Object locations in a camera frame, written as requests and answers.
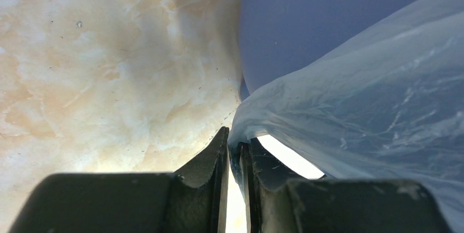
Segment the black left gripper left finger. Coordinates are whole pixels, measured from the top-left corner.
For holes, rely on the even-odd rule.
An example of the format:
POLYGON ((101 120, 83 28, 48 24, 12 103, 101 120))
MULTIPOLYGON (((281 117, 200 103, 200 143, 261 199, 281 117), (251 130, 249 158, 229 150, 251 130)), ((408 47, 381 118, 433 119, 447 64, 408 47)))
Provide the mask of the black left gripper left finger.
POLYGON ((225 232, 229 129, 174 172, 56 173, 11 232, 225 232))

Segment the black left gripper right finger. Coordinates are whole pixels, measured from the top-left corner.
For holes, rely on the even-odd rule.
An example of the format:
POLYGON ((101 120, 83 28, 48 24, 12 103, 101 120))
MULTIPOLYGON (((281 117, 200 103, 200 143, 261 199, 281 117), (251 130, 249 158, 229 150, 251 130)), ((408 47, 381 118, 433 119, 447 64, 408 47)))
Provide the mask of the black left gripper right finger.
POLYGON ((306 179, 257 139, 230 149, 248 232, 450 232, 431 193, 410 180, 306 179))

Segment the light blue plastic trash bag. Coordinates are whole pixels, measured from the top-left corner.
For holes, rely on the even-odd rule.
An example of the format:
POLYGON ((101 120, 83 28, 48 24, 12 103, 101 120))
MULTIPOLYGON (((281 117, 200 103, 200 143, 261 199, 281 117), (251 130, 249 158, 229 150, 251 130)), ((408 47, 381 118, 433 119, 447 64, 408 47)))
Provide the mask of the light blue plastic trash bag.
POLYGON ((271 135, 337 178, 409 178, 463 232, 463 0, 417 0, 237 108, 228 138, 271 135))

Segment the blue plastic trash bin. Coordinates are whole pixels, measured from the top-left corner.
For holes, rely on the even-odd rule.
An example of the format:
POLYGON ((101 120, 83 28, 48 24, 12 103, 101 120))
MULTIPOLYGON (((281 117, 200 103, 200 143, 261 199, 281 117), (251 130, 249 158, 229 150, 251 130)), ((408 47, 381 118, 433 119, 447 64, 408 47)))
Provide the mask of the blue plastic trash bin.
POLYGON ((241 99, 416 0, 241 0, 241 99))

